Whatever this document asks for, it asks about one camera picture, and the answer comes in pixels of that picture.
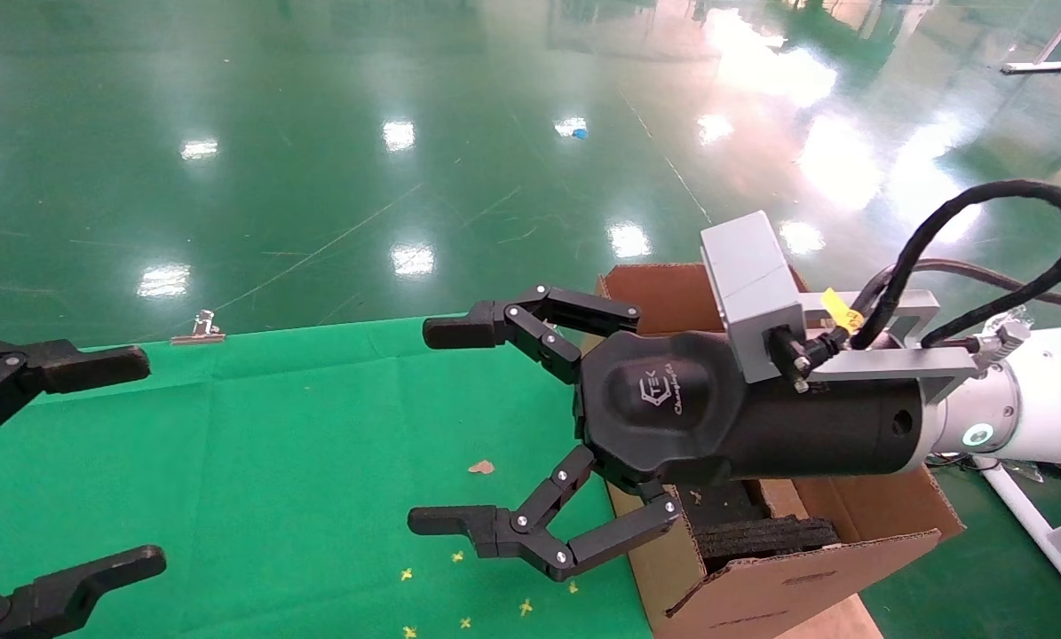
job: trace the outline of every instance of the box flap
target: box flap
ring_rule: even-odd
[[[656,639],[770,639],[894,573],[940,540],[905,534],[775,557],[740,559],[700,582],[653,626]]]
[[[883,639],[879,624],[873,623],[870,611],[857,594],[841,600],[801,625],[783,632],[778,639]]]
[[[810,517],[790,480],[759,480],[752,483],[758,486],[763,504],[770,510],[771,517],[779,518],[786,515],[794,515],[799,519]]]
[[[624,517],[640,508],[640,498],[626,495],[607,483],[612,512]],[[657,627],[665,620],[664,610],[677,605],[684,592],[705,577],[705,563],[699,558],[696,540],[681,517],[661,537],[628,552],[640,602],[644,604],[648,626]]]
[[[790,275],[805,292],[794,269]],[[637,305],[640,334],[724,330],[703,263],[621,263],[599,278],[597,294]]]
[[[835,524],[842,541],[939,530],[941,539],[964,530],[949,499],[923,466],[908,473],[794,480],[811,517]]]

